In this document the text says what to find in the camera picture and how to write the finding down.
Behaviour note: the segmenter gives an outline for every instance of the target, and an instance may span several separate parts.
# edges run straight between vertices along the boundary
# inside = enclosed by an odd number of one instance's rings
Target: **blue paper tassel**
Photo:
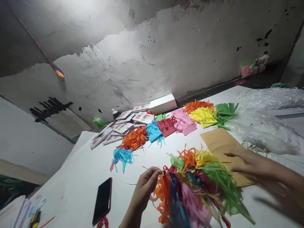
[[[137,156],[137,155],[134,155],[133,152],[131,152],[131,150],[116,148],[113,152],[113,156],[114,156],[114,158],[112,160],[112,163],[114,162],[114,164],[115,164],[116,172],[118,172],[116,164],[119,161],[121,161],[123,163],[123,173],[124,173],[127,163],[132,164],[134,161],[134,156]]]

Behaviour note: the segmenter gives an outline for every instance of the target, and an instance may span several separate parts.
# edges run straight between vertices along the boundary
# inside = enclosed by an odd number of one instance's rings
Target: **gray wall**
[[[304,12],[301,0],[188,3],[10,0],[66,80],[44,63],[3,6],[1,23],[9,33],[1,53],[0,94],[26,111],[54,96],[74,102],[71,110],[88,122],[93,115],[107,121],[111,108],[127,110],[169,93],[181,98],[230,80],[239,75],[241,61],[264,51],[270,61],[284,58]]]

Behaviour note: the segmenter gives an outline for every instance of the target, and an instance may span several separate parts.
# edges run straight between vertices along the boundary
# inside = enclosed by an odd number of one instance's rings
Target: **green bottle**
[[[95,117],[93,116],[93,123],[96,124],[99,128],[103,128],[104,126],[106,126],[106,123],[103,122],[99,117]]]

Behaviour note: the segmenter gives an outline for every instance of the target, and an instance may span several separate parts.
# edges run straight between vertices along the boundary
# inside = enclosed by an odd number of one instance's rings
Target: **pink paper tassel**
[[[211,220],[211,212],[202,204],[198,196],[192,192],[186,183],[182,183],[182,203],[186,208],[186,213],[193,228],[200,228],[207,225]]]
[[[183,112],[182,109],[172,111],[171,115],[176,118],[176,123],[174,124],[176,132],[183,133],[186,136],[196,129],[196,125],[193,120],[186,112]]]

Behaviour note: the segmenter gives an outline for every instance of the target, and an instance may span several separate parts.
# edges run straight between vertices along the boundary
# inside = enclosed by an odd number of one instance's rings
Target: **black smartphone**
[[[111,209],[112,177],[107,179],[98,187],[95,210],[93,216],[93,226],[95,226],[102,217],[106,216]]]

